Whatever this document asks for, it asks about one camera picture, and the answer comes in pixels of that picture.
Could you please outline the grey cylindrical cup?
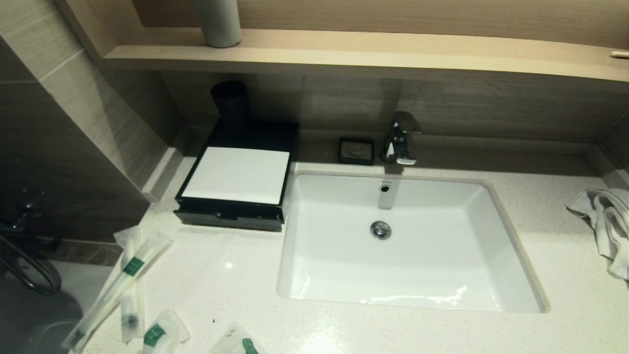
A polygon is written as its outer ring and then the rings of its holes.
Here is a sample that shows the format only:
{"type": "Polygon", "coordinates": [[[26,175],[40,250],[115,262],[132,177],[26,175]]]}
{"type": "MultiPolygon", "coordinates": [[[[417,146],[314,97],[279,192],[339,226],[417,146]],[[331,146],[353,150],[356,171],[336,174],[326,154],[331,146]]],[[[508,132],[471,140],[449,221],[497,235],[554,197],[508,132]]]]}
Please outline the grey cylindrical cup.
{"type": "Polygon", "coordinates": [[[229,48],[242,42],[237,0],[191,0],[207,46],[229,48]]]}

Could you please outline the black amenity box housing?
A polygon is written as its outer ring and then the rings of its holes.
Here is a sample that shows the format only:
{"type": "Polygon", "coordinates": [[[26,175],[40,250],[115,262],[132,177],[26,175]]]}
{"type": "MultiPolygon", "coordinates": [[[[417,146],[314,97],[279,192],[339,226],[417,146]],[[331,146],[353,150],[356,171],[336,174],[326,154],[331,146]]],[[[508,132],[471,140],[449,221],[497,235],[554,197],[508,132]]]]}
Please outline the black amenity box housing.
{"type": "Polygon", "coordinates": [[[195,163],[175,197],[175,201],[178,204],[177,210],[195,211],[203,214],[226,213],[227,215],[234,216],[280,220],[283,222],[284,226],[290,201],[287,194],[290,191],[290,184],[296,166],[298,148],[299,130],[294,124],[254,123],[248,130],[234,132],[228,130],[222,123],[219,123],[200,149],[195,163]],[[289,152],[289,166],[286,171],[285,183],[279,204],[270,205],[182,197],[182,191],[191,179],[192,172],[195,170],[200,157],[202,157],[207,147],[247,148],[289,152]]]}

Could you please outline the white ceramic sink basin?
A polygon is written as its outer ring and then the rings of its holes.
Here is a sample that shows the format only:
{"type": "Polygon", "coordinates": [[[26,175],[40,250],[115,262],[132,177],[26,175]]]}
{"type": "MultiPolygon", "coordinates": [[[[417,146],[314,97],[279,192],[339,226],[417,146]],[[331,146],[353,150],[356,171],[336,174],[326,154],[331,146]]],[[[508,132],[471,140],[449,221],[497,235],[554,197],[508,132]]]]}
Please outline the white ceramic sink basin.
{"type": "Polygon", "coordinates": [[[288,299],[542,313],[511,226],[481,183],[300,174],[277,293],[288,299]],[[373,222],[392,229],[375,239],[373,222]]]}

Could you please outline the black square soap dish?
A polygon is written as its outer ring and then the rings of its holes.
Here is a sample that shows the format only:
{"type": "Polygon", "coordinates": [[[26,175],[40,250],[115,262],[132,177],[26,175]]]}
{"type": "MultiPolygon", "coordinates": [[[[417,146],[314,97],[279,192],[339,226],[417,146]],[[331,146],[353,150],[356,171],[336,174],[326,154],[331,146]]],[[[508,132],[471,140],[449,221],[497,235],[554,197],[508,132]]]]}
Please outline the black square soap dish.
{"type": "Polygon", "coordinates": [[[339,139],[337,161],[340,164],[373,166],[375,161],[374,141],[372,139],[339,139]]]}

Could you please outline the clear packet with black comb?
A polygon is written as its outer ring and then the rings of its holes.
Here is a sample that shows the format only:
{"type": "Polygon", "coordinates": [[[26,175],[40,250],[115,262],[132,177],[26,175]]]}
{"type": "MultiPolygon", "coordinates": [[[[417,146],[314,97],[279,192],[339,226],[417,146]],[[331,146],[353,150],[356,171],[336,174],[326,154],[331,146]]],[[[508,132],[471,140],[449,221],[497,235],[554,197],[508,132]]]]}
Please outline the clear packet with black comb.
{"type": "MultiPolygon", "coordinates": [[[[133,255],[142,244],[142,235],[139,226],[114,234],[116,242],[123,248],[121,254],[120,269],[132,260],[133,255]]],[[[135,338],[144,336],[144,300],[141,280],[129,287],[120,298],[121,311],[121,340],[128,345],[135,338]]]]}

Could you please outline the small clear green-label packet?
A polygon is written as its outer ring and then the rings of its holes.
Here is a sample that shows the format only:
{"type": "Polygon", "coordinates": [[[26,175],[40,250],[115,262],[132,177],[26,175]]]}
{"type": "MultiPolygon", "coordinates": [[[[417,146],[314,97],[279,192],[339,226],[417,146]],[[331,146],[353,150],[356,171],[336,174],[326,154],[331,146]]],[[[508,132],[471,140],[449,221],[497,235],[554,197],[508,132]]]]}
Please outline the small clear green-label packet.
{"type": "Polygon", "coordinates": [[[167,309],[156,318],[143,337],[138,354],[175,354],[191,334],[177,312],[167,309]]]}

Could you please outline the black cup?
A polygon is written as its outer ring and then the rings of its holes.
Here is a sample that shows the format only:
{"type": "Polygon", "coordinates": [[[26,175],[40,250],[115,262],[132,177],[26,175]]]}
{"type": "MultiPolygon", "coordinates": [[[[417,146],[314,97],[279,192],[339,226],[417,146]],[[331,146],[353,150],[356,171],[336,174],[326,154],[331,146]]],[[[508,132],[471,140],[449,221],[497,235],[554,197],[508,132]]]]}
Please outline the black cup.
{"type": "Polygon", "coordinates": [[[231,130],[246,130],[250,121],[249,95],[245,83],[223,81],[211,88],[220,120],[231,130]]]}

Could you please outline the light wooden wall shelf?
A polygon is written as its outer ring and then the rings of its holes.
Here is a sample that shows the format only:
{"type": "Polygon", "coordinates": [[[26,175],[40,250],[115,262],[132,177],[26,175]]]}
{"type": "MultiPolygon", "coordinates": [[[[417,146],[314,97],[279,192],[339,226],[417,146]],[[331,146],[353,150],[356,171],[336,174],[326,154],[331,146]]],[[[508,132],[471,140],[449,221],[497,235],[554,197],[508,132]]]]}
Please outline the light wooden wall shelf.
{"type": "Polygon", "coordinates": [[[424,69],[541,74],[629,83],[629,59],[573,43],[444,34],[244,29],[207,47],[194,28],[148,28],[103,56],[117,69],[418,78],[424,69]]]}

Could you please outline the white crumpled towel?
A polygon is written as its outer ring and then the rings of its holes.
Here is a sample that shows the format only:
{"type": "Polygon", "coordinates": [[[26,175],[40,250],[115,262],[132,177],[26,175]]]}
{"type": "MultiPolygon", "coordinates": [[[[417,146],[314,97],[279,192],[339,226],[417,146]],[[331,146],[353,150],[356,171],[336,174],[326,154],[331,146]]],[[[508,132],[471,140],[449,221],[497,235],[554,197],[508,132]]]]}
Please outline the white crumpled towel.
{"type": "Polygon", "coordinates": [[[607,259],[607,273],[629,284],[629,191],[583,190],[566,208],[593,229],[598,253],[607,259]]]}

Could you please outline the dark metal valve fixture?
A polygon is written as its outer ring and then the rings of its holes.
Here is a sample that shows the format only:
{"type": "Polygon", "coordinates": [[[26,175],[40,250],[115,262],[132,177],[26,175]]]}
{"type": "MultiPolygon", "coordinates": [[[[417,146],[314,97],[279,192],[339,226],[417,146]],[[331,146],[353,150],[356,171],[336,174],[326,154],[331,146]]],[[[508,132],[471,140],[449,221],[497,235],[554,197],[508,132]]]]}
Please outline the dark metal valve fixture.
{"type": "Polygon", "coordinates": [[[0,233],[22,233],[44,215],[46,197],[45,191],[33,188],[0,189],[0,233]]]}

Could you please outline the long clear toothbrush packet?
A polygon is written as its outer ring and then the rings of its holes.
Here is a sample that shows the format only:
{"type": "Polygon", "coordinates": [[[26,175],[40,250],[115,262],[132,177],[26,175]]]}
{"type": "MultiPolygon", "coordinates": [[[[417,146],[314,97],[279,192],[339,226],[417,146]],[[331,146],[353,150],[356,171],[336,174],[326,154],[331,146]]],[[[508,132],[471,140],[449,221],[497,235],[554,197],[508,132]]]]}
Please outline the long clear toothbrush packet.
{"type": "Polygon", "coordinates": [[[61,343],[61,347],[74,352],[74,354],[82,354],[88,339],[111,311],[120,304],[124,292],[137,283],[137,280],[148,270],[151,263],[172,242],[172,238],[164,233],[151,233],[139,249],[133,253],[130,260],[122,262],[121,271],[113,282],[103,289],[101,298],[88,309],[87,314],[81,318],[61,343]]]}

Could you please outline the black tray with white liner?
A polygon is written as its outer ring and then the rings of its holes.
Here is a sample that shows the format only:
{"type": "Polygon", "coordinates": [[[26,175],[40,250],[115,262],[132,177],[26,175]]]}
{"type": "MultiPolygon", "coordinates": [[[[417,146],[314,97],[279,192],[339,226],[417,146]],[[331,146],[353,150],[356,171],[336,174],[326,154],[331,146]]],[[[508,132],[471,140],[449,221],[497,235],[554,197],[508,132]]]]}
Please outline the black tray with white liner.
{"type": "Polygon", "coordinates": [[[283,222],[280,220],[251,218],[227,215],[226,213],[203,214],[195,211],[175,210],[175,215],[182,224],[208,227],[224,227],[243,230],[281,232],[283,222]]]}

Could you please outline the chrome faucet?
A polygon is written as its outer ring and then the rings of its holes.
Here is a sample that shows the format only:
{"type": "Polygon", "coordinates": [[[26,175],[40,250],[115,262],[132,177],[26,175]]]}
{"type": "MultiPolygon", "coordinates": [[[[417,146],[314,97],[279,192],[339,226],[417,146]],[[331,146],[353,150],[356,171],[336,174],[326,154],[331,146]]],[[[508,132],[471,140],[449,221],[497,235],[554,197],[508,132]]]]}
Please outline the chrome faucet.
{"type": "Polygon", "coordinates": [[[422,134],[422,128],[409,112],[396,111],[389,125],[380,159],[386,164],[413,166],[417,162],[415,135],[422,134]]]}

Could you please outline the clear green-print packet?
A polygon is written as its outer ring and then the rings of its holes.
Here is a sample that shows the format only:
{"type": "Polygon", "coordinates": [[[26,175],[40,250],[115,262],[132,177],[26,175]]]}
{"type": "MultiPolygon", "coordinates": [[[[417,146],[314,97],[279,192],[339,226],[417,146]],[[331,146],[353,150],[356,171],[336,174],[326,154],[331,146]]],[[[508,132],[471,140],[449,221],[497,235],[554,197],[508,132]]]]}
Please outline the clear green-print packet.
{"type": "Polygon", "coordinates": [[[233,322],[209,354],[268,354],[258,340],[238,323],[233,322]]]}

